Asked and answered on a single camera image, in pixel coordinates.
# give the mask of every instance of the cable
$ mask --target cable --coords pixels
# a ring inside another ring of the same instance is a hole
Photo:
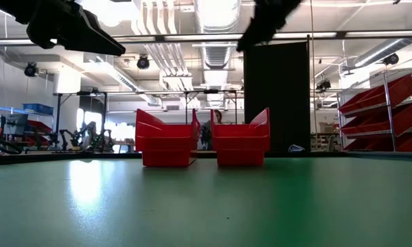
[[[310,0],[310,11],[311,11],[311,43],[312,43],[312,70],[313,70],[313,111],[314,111],[314,132],[316,137],[316,149],[319,147],[319,142],[317,141],[317,118],[316,118],[316,69],[315,59],[314,59],[314,19],[313,19],[313,0]]]

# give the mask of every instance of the green table surface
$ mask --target green table surface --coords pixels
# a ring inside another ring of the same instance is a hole
[[[412,161],[0,166],[0,246],[412,247]]]

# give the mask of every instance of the machinery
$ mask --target machinery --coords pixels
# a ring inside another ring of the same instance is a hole
[[[62,45],[73,51],[125,53],[125,47],[101,29],[96,15],[74,0],[0,0],[0,10],[27,25],[30,40],[43,49]]]

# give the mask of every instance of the red shelf bin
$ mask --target red shelf bin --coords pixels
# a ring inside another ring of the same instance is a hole
[[[371,139],[357,139],[344,147],[343,150],[366,150],[366,147],[371,143]]]
[[[52,129],[49,126],[45,125],[40,121],[28,120],[27,124],[30,128],[32,127],[30,131],[34,131],[35,128],[38,132],[50,133],[52,131]]]
[[[270,112],[266,108],[250,124],[215,124],[211,110],[211,131],[219,166],[262,166],[270,149]]]
[[[339,111],[341,113],[348,113],[348,112],[353,111],[353,110],[358,110],[360,108],[360,106],[357,104],[357,102],[362,100],[366,95],[371,93],[371,91],[373,91],[373,90],[374,89],[369,89],[368,91],[357,94],[352,99],[348,100],[348,102],[344,103],[344,105],[342,105],[339,108]]]
[[[393,127],[396,136],[412,128],[412,103],[399,106],[392,110]],[[390,130],[389,116],[387,113],[380,113],[360,125],[363,132],[374,132]]]
[[[412,152],[412,132],[397,137],[396,145],[397,152]],[[372,151],[391,152],[393,151],[392,139],[391,137],[377,139],[366,148]]]
[[[160,119],[137,110],[136,150],[148,167],[187,167],[191,150],[197,149],[200,123],[195,110],[190,125],[167,125]]]
[[[403,100],[412,96],[412,75],[406,75],[388,83],[389,99],[391,106],[395,107]],[[370,94],[359,100],[357,104],[360,108],[375,106],[376,104],[386,103],[385,87],[379,86]]]
[[[360,128],[360,125],[366,121],[367,119],[364,117],[356,117],[355,119],[351,120],[349,123],[345,124],[342,127],[342,133],[343,134],[356,134],[363,132],[362,129]]]

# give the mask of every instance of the black panel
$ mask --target black panel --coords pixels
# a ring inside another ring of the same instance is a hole
[[[271,110],[271,150],[310,151],[310,65],[307,43],[264,45],[244,54],[244,111],[249,123]]]
[[[84,112],[89,111],[104,115],[104,103],[94,97],[80,96],[80,108]]]

